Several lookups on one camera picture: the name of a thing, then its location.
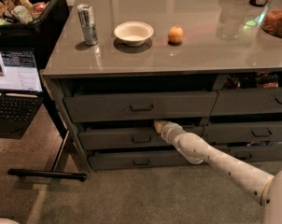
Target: gray floor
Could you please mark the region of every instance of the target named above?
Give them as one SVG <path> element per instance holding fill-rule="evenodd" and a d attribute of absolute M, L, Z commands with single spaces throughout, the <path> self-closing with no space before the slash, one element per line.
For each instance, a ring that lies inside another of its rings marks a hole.
<path fill-rule="evenodd" d="M 22 140 L 0 139 L 0 217 L 20 223 L 261 223 L 262 207 L 207 164 L 88 173 L 85 182 L 7 175 L 49 168 L 61 143 L 42 106 Z M 86 171 L 72 149 L 66 172 Z M 253 163 L 271 174 L 282 161 Z"/>

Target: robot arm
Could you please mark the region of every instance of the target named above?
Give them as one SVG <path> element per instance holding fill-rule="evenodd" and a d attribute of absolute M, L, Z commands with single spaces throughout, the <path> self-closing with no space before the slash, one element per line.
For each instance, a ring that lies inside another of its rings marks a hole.
<path fill-rule="evenodd" d="M 256 202 L 265 206 L 263 223 L 282 223 L 282 171 L 270 175 L 248 163 L 221 152 L 194 133 L 187 133 L 176 123 L 155 120 L 162 139 L 172 144 L 190 163 L 207 162 L 223 173 Z"/>

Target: gray countertop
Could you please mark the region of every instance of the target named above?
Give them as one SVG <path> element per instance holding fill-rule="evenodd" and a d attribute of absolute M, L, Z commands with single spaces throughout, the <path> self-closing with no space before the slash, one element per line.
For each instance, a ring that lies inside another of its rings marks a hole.
<path fill-rule="evenodd" d="M 77 5 L 95 9 L 99 43 L 87 46 Z M 142 76 L 282 70 L 282 38 L 266 34 L 267 7 L 248 0 L 77 0 L 45 70 L 46 77 Z M 123 45 L 113 34 L 125 21 L 154 29 L 141 47 Z M 184 29 L 180 46 L 168 44 L 174 25 Z"/>

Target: glass jar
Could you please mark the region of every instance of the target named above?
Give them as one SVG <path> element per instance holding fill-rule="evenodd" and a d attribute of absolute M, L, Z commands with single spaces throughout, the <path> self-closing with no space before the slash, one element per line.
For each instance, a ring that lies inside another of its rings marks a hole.
<path fill-rule="evenodd" d="M 273 0 L 267 10 L 261 28 L 270 35 L 282 37 L 282 0 Z"/>

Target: white bowl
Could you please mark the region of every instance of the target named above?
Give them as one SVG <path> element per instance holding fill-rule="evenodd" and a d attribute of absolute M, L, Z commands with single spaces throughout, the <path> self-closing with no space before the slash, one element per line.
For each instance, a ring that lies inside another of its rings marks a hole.
<path fill-rule="evenodd" d="M 118 25 L 114 35 L 128 46 L 140 46 L 153 34 L 153 29 L 146 23 L 128 21 Z"/>

